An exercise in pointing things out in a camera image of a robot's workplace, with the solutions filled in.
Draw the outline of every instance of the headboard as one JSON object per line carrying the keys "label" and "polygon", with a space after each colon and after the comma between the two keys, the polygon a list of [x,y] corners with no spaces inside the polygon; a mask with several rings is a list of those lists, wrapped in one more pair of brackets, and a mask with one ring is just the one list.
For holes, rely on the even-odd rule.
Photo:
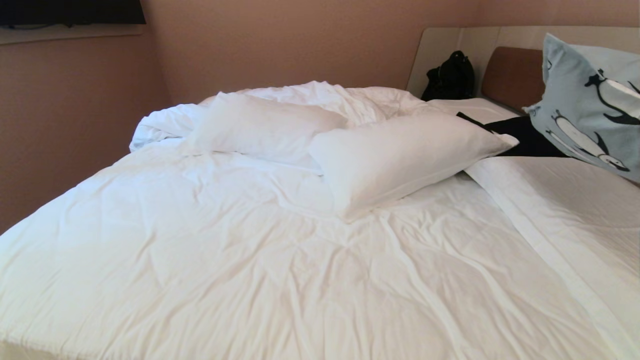
{"label": "headboard", "polygon": [[476,96],[489,98],[522,112],[522,106],[538,102],[544,92],[540,50],[547,33],[570,44],[640,53],[640,28],[428,28],[422,33],[407,90],[420,97],[428,83],[427,71],[440,66],[453,51],[462,50],[474,66]]}

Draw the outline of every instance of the pink wall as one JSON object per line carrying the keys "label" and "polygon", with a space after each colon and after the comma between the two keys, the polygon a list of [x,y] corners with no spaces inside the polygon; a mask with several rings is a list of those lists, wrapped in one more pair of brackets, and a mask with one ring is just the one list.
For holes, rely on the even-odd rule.
{"label": "pink wall", "polygon": [[422,30],[464,26],[477,0],[151,0],[172,100],[326,80],[404,88]]}
{"label": "pink wall", "polygon": [[638,0],[481,0],[475,26],[638,26]]}
{"label": "pink wall", "polygon": [[151,35],[0,45],[0,233],[127,154],[169,105]]}

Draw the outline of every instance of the penguin print pillowcase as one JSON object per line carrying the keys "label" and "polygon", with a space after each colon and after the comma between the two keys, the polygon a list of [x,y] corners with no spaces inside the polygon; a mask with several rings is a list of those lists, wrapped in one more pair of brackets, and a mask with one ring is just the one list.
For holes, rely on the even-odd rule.
{"label": "penguin print pillowcase", "polygon": [[524,110],[560,151],[640,182],[640,55],[547,34],[542,101]]}

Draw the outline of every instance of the pillowcase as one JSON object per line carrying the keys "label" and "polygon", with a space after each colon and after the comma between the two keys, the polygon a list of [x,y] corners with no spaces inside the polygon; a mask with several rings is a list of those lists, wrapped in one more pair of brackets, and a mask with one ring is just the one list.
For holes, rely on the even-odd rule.
{"label": "pillowcase", "polygon": [[487,131],[497,134],[509,134],[520,142],[512,149],[498,154],[497,156],[534,156],[539,158],[553,157],[566,158],[562,151],[558,150],[554,144],[550,143],[531,124],[529,116],[515,117],[513,119],[490,122],[482,124],[463,113],[456,116],[461,117]]}
{"label": "pillowcase", "polygon": [[567,158],[491,158],[465,172],[564,280],[617,359],[638,359],[640,189]]}
{"label": "pillowcase", "polygon": [[565,154],[640,181],[640,55],[547,34],[545,95],[525,111]]}
{"label": "pillowcase", "polygon": [[319,172],[308,153],[311,140],[346,122],[342,115],[318,106],[220,93],[180,151],[183,155],[240,152]]}
{"label": "pillowcase", "polygon": [[334,210],[350,222],[517,143],[431,112],[318,134],[309,153],[333,192]]}

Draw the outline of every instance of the black backpack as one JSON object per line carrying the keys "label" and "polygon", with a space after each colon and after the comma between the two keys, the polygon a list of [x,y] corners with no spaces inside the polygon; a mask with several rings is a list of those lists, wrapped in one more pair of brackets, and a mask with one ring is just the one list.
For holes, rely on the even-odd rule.
{"label": "black backpack", "polygon": [[462,51],[454,51],[441,66],[427,72],[429,85],[422,100],[462,100],[474,94],[474,68]]}

